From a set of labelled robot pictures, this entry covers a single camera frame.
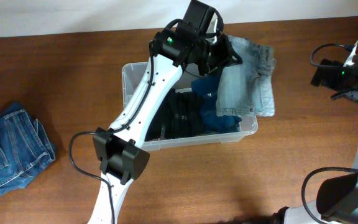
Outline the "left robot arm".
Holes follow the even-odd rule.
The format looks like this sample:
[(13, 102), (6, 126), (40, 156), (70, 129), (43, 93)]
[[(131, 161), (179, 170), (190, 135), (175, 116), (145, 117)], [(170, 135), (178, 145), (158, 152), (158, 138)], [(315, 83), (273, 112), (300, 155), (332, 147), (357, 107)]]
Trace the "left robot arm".
[(195, 64), (205, 75), (242, 62), (223, 30), (215, 8), (191, 1), (182, 19), (168, 23), (149, 42), (149, 61), (133, 96), (107, 130), (93, 134), (101, 186), (90, 223), (117, 223), (129, 186), (150, 158), (142, 150), (149, 126), (187, 66)]

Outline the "black taped cloth bundle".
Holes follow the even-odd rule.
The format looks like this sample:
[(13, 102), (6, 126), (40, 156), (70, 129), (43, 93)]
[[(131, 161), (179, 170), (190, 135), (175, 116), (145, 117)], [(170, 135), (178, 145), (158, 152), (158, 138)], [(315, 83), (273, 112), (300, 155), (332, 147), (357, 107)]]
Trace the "black taped cloth bundle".
[(165, 123), (166, 139), (188, 138), (204, 134), (200, 115), (204, 99), (194, 92), (174, 92), (167, 100), (168, 119)]

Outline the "teal blue taped cloth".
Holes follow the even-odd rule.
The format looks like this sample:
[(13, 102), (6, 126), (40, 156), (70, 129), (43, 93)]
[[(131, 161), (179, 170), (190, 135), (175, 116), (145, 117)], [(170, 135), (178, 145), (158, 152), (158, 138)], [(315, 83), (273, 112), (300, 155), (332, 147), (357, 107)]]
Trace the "teal blue taped cloth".
[(206, 133), (235, 133), (238, 132), (238, 116), (218, 116), (216, 102), (218, 99), (218, 86), (220, 75), (207, 75), (192, 81), (192, 92), (202, 97), (203, 104), (200, 108), (200, 116), (203, 120)]

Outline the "light blue jeans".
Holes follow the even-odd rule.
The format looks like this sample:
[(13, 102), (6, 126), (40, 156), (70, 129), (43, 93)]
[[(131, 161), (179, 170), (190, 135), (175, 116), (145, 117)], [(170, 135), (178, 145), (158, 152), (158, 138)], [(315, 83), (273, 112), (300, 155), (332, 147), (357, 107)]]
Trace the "light blue jeans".
[(218, 116), (271, 117), (275, 114), (272, 75), (276, 66), (274, 48), (246, 38), (228, 37), (242, 63), (222, 70), (218, 86)]

